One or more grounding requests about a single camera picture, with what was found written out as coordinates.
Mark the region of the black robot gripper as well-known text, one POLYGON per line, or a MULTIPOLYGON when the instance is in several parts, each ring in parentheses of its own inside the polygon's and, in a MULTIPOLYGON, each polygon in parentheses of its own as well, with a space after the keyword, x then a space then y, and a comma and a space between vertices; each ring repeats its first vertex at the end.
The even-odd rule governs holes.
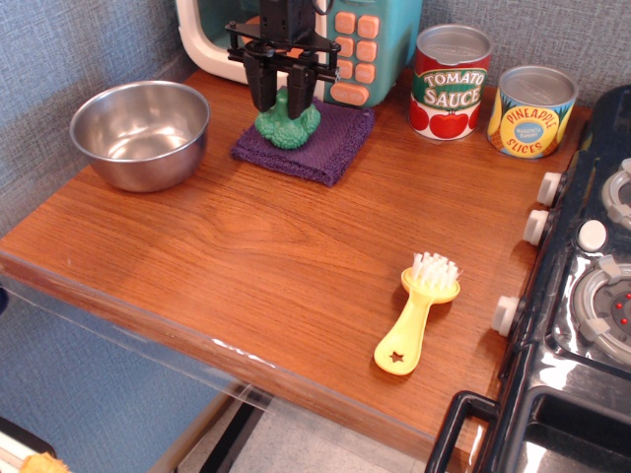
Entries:
POLYGON ((277 78, 288 75, 288 116, 294 120, 312 104, 316 81, 339 79, 341 46, 322 34, 319 21, 332 1, 261 1, 256 23, 229 22, 228 59, 241 63, 259 112, 276 104, 277 78))

